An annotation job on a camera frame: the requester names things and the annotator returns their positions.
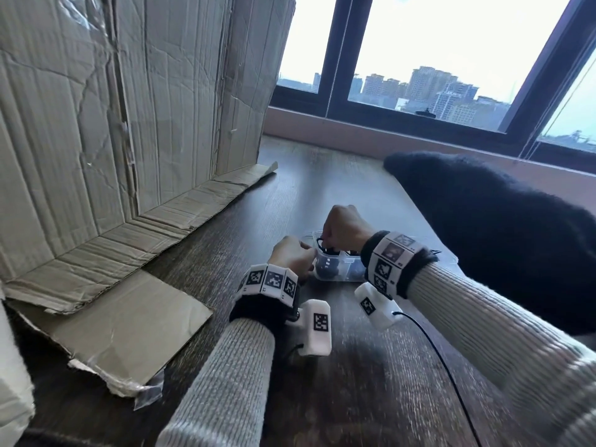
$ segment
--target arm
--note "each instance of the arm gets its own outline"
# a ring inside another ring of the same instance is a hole
[[[537,434],[559,446],[594,444],[596,353],[437,263],[414,277],[408,298]]]
[[[261,323],[230,323],[157,445],[258,445],[274,350],[273,334]]]

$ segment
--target sleeve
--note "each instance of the sleeve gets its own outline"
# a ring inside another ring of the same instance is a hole
[[[408,297],[557,446],[596,439],[596,353],[472,279],[431,263]]]
[[[275,338],[264,325],[228,325],[157,446],[258,446]]]

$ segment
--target wood grain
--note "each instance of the wood grain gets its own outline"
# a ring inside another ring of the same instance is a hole
[[[98,445],[153,445],[227,325],[231,292],[243,272],[264,262],[284,235],[320,229],[333,204],[354,204],[375,227],[436,243],[380,162],[265,137],[259,163],[274,160],[277,174],[144,267],[216,310],[170,362],[157,403],[133,412],[130,400],[111,396],[99,378],[67,368],[61,351],[15,322],[34,378],[33,428]],[[305,285],[302,299],[324,299],[332,308],[333,352],[276,360],[262,445],[473,445],[451,383],[421,332],[407,320],[376,332],[352,300],[354,288],[312,279]],[[434,339],[485,446],[541,445],[513,419],[501,393],[411,304],[402,309]],[[278,354],[294,342],[280,342]]]

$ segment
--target plastic container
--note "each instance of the plastic container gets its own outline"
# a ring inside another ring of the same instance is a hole
[[[319,247],[317,239],[321,238],[323,231],[314,231],[302,237],[302,241],[317,248],[318,254],[315,259],[315,269],[313,274],[320,281],[337,281],[337,282],[365,282],[366,269],[360,260],[359,255],[351,255],[345,251],[339,254],[326,254],[322,248]],[[436,245],[436,241],[429,241],[428,238],[418,238],[412,236],[411,238],[420,241],[430,249],[436,249],[439,262],[445,265],[456,265],[458,263],[457,257],[442,245]]]

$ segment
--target wall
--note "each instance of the wall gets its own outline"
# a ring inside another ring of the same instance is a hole
[[[379,159],[398,151],[427,150],[447,154],[466,153],[503,169],[533,187],[581,205],[596,215],[596,191],[594,191],[596,176],[592,174],[369,129],[273,107],[269,107],[267,110],[264,133]]]

